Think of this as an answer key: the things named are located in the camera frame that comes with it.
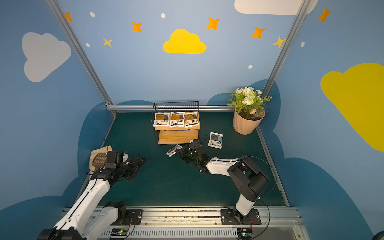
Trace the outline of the yellow coffee bag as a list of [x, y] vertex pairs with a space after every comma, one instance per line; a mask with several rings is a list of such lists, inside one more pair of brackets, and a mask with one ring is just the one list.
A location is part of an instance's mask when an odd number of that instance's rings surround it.
[[198, 112], [186, 112], [184, 114], [184, 121], [186, 128], [193, 128], [200, 126], [200, 118]]
[[168, 127], [170, 124], [170, 113], [155, 113], [154, 127]]
[[185, 127], [185, 112], [170, 113], [170, 128]]

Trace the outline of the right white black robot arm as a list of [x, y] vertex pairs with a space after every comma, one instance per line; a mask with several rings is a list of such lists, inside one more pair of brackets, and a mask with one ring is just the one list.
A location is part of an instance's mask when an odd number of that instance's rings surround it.
[[210, 157], [199, 140], [176, 145], [175, 153], [201, 173], [231, 178], [240, 192], [233, 209], [233, 215], [239, 222], [249, 217], [258, 198], [270, 183], [268, 175], [252, 160], [252, 156], [236, 159]]

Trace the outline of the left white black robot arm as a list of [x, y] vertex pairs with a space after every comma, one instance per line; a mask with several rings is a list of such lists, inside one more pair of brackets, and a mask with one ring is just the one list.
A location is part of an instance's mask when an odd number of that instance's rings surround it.
[[131, 213], [123, 201], [107, 202], [101, 212], [90, 219], [101, 199], [120, 179], [133, 180], [146, 159], [125, 152], [108, 152], [107, 161], [101, 169], [95, 170], [90, 181], [71, 209], [51, 229], [44, 229], [39, 240], [96, 240], [111, 225], [128, 225], [121, 233], [129, 237], [135, 226], [141, 222], [142, 213]]

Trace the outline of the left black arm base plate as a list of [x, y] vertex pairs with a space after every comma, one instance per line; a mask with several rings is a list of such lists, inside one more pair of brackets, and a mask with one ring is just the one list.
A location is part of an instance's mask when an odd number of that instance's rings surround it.
[[142, 209], [127, 209], [126, 216], [123, 218], [119, 225], [121, 226], [139, 226], [141, 225], [143, 218], [143, 210]]

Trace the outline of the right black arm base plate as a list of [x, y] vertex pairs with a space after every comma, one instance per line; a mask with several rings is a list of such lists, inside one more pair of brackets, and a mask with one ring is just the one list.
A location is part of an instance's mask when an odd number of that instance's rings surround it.
[[257, 209], [243, 216], [235, 209], [223, 208], [220, 210], [222, 225], [261, 225], [261, 217]]

